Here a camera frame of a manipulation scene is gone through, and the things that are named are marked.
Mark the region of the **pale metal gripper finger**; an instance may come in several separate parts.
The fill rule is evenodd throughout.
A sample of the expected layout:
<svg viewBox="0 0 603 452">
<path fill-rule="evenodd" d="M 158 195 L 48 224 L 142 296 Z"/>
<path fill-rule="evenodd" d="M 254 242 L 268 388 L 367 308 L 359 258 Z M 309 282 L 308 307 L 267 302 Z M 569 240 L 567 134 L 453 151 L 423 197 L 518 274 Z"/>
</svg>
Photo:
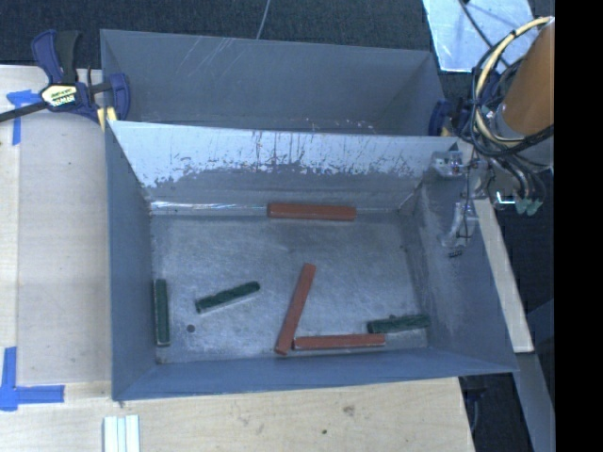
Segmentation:
<svg viewBox="0 0 603 452">
<path fill-rule="evenodd" d="M 442 178 L 461 177 L 466 172 L 463 153 L 461 151 L 434 152 L 430 169 Z"/>
<path fill-rule="evenodd" d="M 450 228 L 439 235 L 439 242 L 446 248 L 466 247 L 477 225 L 477 214 L 472 202 L 456 202 Z"/>
</svg>

